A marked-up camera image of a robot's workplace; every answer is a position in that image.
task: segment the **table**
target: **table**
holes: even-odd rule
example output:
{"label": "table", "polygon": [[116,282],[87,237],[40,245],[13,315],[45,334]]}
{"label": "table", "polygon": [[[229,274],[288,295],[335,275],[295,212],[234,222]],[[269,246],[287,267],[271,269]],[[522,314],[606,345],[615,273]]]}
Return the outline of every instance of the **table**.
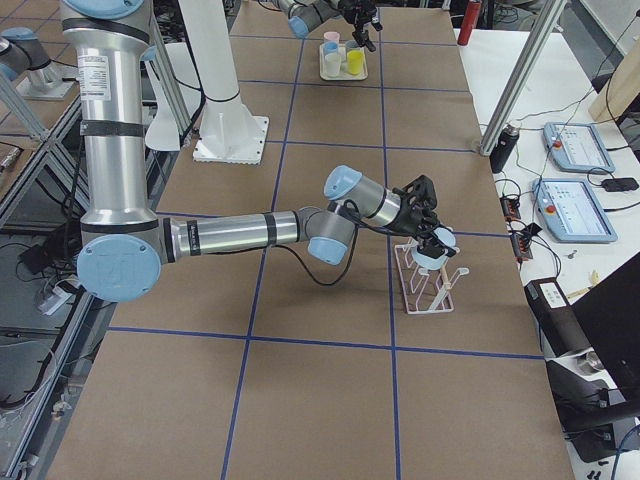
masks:
{"label": "table", "polygon": [[[527,33],[505,31],[473,32],[469,45],[460,48],[460,55],[464,64],[469,88],[473,94],[474,106],[478,115],[478,122],[487,124],[498,102],[502,88],[507,82],[511,69],[526,41]],[[569,46],[561,34],[551,34],[526,86],[516,103],[511,118],[517,119],[536,112],[558,110],[580,100],[590,90],[591,84],[573,56]],[[573,115],[573,122],[591,123],[588,107],[595,99],[595,92],[571,108],[562,112],[549,113],[526,118],[522,123],[525,128],[541,128],[546,122],[566,122]],[[624,137],[613,122],[597,125],[607,148],[625,145]],[[519,164],[536,173],[544,173],[548,178],[586,178],[585,175],[565,173],[559,171],[552,160],[546,161],[546,149],[542,141],[542,132],[523,130],[518,141],[518,151],[514,151],[505,165],[504,175],[498,174],[496,180],[510,178],[516,181],[523,192],[531,190],[531,182],[538,178],[532,172],[527,172],[516,165],[519,154]],[[640,178],[640,164],[630,149],[610,153],[615,166],[617,177]],[[600,176],[592,176],[598,181]],[[504,182],[497,183],[498,193],[503,192]],[[594,192],[604,208],[616,208],[633,204],[640,200],[640,192],[607,193],[594,188]],[[511,185],[506,186],[507,193],[514,193]],[[537,213],[533,213],[532,194],[523,195],[520,210],[526,223],[536,221],[541,226],[544,223]],[[565,293],[569,294],[590,285],[589,277],[595,269],[601,279],[606,278],[620,265],[633,257],[640,250],[637,238],[637,224],[640,215],[638,209],[608,214],[619,240],[610,245],[561,244],[554,241],[547,232],[540,234],[549,242],[553,250],[562,260],[562,273],[558,283]],[[530,280],[554,276],[554,266],[549,252],[533,245],[534,260],[524,262],[521,270],[522,284]],[[569,370],[579,373],[575,367],[575,355],[554,360]],[[606,372],[590,376],[588,380],[602,379],[615,388]],[[590,471],[602,470],[604,478],[608,478],[611,464],[608,466],[585,464],[580,461],[571,445],[573,469],[576,478],[583,478]],[[617,472],[618,479],[635,478],[640,469],[640,452],[627,453],[622,457]]]}
{"label": "table", "polygon": [[448,15],[381,21],[369,78],[327,83],[322,33],[346,24],[299,41],[243,4],[232,46],[243,101],[270,117],[262,163],[184,150],[158,212],[324,205],[340,163],[389,186],[426,173],[457,232],[451,263],[471,269],[455,312],[406,315],[391,244],[367,231],[330,290],[280,250],[185,259],[118,306],[48,478],[572,477]]}

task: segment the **white cup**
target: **white cup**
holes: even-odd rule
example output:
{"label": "white cup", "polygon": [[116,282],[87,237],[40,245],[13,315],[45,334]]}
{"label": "white cup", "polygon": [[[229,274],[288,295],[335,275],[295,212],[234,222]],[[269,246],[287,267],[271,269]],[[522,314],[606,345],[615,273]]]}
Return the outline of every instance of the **white cup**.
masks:
{"label": "white cup", "polygon": [[328,77],[340,75],[340,65],[342,65],[342,57],[339,53],[332,52],[324,56],[324,71]]}

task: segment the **white tray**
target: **white tray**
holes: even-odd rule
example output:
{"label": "white tray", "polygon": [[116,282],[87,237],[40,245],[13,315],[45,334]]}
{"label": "white tray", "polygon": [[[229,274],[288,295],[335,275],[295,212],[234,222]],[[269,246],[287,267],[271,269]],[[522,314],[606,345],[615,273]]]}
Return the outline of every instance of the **white tray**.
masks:
{"label": "white tray", "polygon": [[338,45],[338,53],[340,54],[340,56],[342,57],[342,65],[340,65],[340,74],[337,77],[330,77],[327,75],[327,72],[325,70],[324,67],[324,52],[323,52],[323,44],[320,44],[320,49],[319,49],[319,53],[320,53],[320,78],[322,78],[323,80],[328,80],[328,81],[335,81],[335,80],[364,80],[365,78],[367,78],[369,76],[369,72],[367,71],[367,56],[365,55],[364,57],[364,62],[362,65],[362,72],[360,72],[359,75],[351,75],[348,71],[347,71],[347,61],[345,60],[346,58],[346,52],[345,52],[345,48],[344,48],[344,43],[341,43]]}

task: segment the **metal pole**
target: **metal pole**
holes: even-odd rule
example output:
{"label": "metal pole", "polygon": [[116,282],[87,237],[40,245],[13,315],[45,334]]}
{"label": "metal pole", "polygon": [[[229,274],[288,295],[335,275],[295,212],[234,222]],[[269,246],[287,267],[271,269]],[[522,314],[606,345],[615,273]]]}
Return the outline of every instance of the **metal pole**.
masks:
{"label": "metal pole", "polygon": [[42,124],[29,105],[22,99],[20,94],[13,88],[11,82],[0,74],[0,100],[2,100],[9,110],[18,117],[25,128],[29,131],[31,138],[45,141],[49,136],[49,130]]}
{"label": "metal pole", "polygon": [[567,0],[547,0],[547,3],[542,8],[533,30],[529,34],[527,43],[525,43],[522,53],[516,62],[516,66],[513,67],[511,77],[509,77],[507,86],[493,112],[487,130],[482,137],[479,147],[481,155],[489,155],[498,142],[498,136],[500,136],[500,132],[504,128],[518,100],[518,96],[524,88],[525,82],[529,78],[529,74],[533,70],[536,60],[540,56],[540,52],[544,48],[547,38],[553,31],[566,3]]}
{"label": "metal pole", "polygon": [[167,103],[169,104],[171,113],[173,113],[173,118],[176,120],[178,132],[180,132],[181,135],[185,135],[189,133],[187,132],[187,128],[189,128],[191,119],[189,118],[189,113],[184,103],[184,98],[182,97],[182,92],[180,91],[178,82],[176,82],[175,73],[171,66],[167,49],[162,41],[162,34],[160,33],[160,28],[158,27],[158,22],[155,17],[152,17],[151,20],[150,33],[156,46],[156,58],[151,60],[151,64],[157,70],[158,80],[160,81],[162,90],[167,97]]}

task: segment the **label sticker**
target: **label sticker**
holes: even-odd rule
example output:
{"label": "label sticker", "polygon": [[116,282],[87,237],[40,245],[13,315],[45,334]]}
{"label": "label sticker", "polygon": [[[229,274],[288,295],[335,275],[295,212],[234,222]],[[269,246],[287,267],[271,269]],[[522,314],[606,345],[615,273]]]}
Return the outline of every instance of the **label sticker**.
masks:
{"label": "label sticker", "polygon": [[558,291],[558,287],[555,283],[541,283],[540,290],[542,290],[542,294],[544,298],[547,299],[547,303],[551,308],[560,308],[566,307],[567,303],[562,298],[562,295]]}
{"label": "label sticker", "polygon": [[102,55],[78,57],[78,80],[81,100],[111,100],[109,58]]}

